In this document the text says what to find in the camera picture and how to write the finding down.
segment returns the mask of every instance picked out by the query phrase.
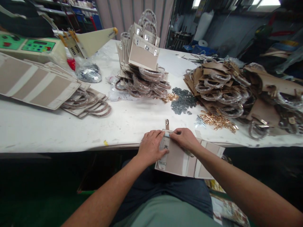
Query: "white tissue roll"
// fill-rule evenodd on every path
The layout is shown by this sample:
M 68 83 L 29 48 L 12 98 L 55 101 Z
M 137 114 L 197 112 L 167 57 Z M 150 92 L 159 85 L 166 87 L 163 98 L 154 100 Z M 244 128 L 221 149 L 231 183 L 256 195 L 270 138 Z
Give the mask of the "white tissue roll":
M 208 43 L 205 41 L 205 40 L 199 40 L 198 42 L 199 46 L 204 46 L 204 47 L 207 47 L 208 46 Z

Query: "lap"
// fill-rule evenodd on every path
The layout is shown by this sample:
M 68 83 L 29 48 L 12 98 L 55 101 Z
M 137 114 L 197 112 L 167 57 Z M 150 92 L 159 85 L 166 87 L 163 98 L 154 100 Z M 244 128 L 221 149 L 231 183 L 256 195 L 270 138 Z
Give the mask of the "lap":
M 134 182 L 113 223 L 123 220 L 140 205 L 160 195 L 172 195 L 213 217 L 211 197 L 203 179 L 176 176 L 148 167 Z

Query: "machine control panel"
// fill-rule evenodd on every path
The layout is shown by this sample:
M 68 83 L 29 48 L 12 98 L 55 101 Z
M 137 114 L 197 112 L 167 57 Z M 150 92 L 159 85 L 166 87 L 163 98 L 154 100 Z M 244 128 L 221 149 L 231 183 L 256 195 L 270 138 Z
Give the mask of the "machine control panel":
M 0 34 L 0 48 L 18 50 L 24 41 L 25 38 L 17 35 Z
M 51 51 L 55 46 L 55 42 L 41 41 L 35 39 L 28 39 L 23 45 L 22 50 L 34 51 L 34 52 L 45 52 Z

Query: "digital display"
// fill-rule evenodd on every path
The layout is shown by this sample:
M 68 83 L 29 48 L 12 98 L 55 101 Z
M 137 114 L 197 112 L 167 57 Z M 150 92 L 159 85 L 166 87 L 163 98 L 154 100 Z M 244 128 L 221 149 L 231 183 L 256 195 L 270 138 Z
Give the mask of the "digital display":
M 35 44 L 40 44 L 40 45 L 46 45 L 47 43 L 45 43 L 45 42 L 40 42 L 40 41 L 34 41 L 33 43 L 35 43 Z

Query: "red button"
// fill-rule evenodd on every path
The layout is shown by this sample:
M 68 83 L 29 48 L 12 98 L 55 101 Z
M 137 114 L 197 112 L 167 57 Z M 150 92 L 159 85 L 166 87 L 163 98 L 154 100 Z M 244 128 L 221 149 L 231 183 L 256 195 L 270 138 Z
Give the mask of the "red button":
M 6 42 L 3 43 L 3 46 L 5 46 L 5 47 L 9 47 L 10 45 L 11 45 L 11 43 L 6 43 Z

